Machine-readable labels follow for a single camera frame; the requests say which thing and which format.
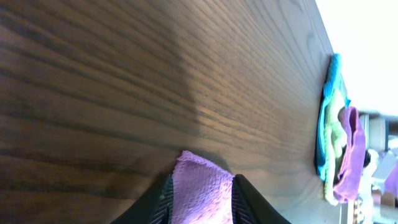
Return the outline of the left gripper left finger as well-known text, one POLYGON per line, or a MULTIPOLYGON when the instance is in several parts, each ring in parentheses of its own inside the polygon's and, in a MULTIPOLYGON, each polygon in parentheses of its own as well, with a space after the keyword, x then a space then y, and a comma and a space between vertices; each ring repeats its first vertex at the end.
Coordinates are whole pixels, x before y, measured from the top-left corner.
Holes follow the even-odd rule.
POLYGON ((173 178, 162 174, 111 224, 171 224, 173 204, 173 178))

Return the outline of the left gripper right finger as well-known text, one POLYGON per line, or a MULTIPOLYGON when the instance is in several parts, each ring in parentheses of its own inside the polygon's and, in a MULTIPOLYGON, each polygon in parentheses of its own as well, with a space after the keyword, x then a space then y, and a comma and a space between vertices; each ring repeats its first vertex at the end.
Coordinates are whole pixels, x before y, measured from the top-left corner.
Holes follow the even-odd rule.
POLYGON ((233 179, 231 209, 234 224, 290 224, 242 174, 233 179))

